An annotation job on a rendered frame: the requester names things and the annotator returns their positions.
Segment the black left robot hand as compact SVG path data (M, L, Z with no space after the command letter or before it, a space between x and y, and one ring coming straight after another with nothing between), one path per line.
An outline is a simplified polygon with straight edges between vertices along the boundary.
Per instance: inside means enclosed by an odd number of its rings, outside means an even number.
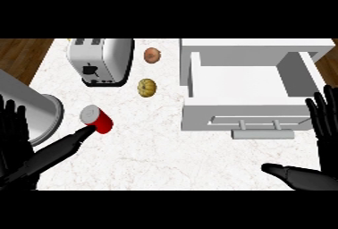
M75 154L96 131L86 126L34 151L25 113L25 106L0 94L0 191L35 191L40 174Z

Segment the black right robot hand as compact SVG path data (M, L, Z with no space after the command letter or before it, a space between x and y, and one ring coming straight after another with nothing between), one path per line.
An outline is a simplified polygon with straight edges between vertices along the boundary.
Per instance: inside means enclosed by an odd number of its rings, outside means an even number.
M320 170L266 163L261 171L278 177L297 191L338 191L338 88L323 87L306 99L317 137Z

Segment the red can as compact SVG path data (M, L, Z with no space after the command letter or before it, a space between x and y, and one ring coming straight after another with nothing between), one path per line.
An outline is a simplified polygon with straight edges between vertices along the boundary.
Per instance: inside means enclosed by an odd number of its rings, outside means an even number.
M89 105L81 110L80 119L86 125L94 126L100 134L106 134L112 130L112 119L96 105Z

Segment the white open drawer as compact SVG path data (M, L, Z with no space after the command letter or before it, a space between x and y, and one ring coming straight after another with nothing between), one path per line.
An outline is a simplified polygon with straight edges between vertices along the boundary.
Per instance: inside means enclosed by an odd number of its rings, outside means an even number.
M323 86L309 52L286 53L272 66L204 66L192 52L185 105L303 105Z

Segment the white drawer front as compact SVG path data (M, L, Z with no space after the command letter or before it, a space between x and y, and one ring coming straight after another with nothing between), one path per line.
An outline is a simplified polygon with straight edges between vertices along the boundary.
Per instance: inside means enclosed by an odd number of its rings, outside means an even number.
M245 129L273 129L278 120L283 129L307 131L311 121L304 105L278 106L185 106L182 109L183 131L229 131Z

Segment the grey cylindrical appliance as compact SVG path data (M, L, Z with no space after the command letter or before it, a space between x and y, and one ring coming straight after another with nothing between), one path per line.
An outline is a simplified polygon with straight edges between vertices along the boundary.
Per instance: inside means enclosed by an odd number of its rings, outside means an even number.
M0 69L0 94L16 106L25 106L30 142L40 145L53 135L64 119L64 105L59 99L40 94Z

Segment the silver toaster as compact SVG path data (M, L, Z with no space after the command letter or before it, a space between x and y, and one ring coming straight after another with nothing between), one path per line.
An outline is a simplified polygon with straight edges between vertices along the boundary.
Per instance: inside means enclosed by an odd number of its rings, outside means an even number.
M87 87L121 87L133 61L131 38L74 38L66 57Z

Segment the white cabinet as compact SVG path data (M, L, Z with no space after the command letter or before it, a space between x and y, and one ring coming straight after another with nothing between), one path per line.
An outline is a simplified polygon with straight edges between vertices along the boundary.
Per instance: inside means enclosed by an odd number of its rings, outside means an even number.
M329 38L182 38L180 85L187 85L192 52L204 66L276 66L288 52L310 53L316 62L334 46Z

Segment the brown round potato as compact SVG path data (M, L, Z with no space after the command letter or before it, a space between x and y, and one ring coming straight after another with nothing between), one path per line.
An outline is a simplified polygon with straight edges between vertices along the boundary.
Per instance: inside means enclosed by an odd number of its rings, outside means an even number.
M159 60L159 57L161 57L161 52L156 48L154 47L149 47L146 50L145 50L145 61L149 63L149 64L154 64L158 60Z

